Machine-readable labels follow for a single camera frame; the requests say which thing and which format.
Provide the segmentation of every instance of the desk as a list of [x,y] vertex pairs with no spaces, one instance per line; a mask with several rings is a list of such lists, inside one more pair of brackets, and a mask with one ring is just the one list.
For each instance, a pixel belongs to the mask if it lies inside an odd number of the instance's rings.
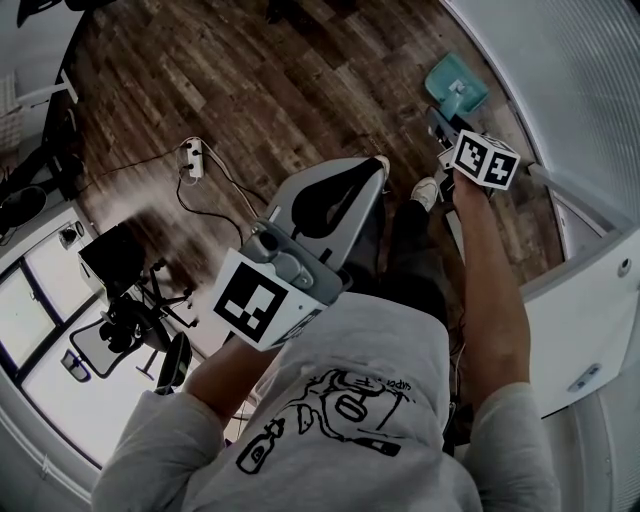
[[[69,10],[64,2],[30,16],[22,28],[16,20],[20,0],[0,2],[0,77],[15,71],[16,96],[27,96],[22,140],[44,129],[48,100],[62,60],[83,12]],[[43,93],[33,95],[44,89]]]

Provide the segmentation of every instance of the teal bin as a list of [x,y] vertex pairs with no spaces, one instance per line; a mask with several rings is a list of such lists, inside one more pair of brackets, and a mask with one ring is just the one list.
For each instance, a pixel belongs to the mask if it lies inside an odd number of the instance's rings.
[[427,92],[440,103],[447,119],[458,114],[467,116],[489,96],[487,86],[475,76],[455,53],[442,59],[424,81]]

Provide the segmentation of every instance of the wooden floor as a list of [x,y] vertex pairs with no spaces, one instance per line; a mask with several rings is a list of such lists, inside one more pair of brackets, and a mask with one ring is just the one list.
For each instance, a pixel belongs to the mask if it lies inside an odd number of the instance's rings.
[[[169,261],[178,289],[211,284],[227,247],[238,246],[236,231],[181,209],[175,191],[184,156],[117,169],[189,136],[214,146],[238,181],[267,199],[308,166],[382,153],[392,165],[391,216],[435,171],[439,150],[425,123],[433,100],[423,82],[455,51],[491,90],[477,129],[531,159],[495,76],[438,1],[289,5],[268,24],[266,0],[117,0],[96,10],[80,35],[68,66],[81,97],[74,108],[87,165],[79,202],[99,231],[128,220],[149,260]],[[205,178],[181,195],[248,232],[247,207],[210,161]],[[520,283],[562,261],[546,189],[520,175],[493,207]],[[432,228],[453,284],[451,308],[459,310],[464,268],[437,214]]]

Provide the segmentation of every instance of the hand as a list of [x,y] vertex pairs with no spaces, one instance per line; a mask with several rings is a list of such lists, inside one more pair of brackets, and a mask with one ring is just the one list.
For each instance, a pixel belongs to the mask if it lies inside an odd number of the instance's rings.
[[484,191],[457,169],[453,171],[453,182],[453,204],[457,209],[467,206],[474,208],[488,203]]

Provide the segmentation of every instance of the sneaker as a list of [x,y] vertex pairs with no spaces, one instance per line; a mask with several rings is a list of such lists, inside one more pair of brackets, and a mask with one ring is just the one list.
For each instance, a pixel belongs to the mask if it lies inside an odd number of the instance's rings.
[[418,201],[424,209],[430,211],[438,201],[438,183],[434,178],[423,178],[411,192],[411,199]]

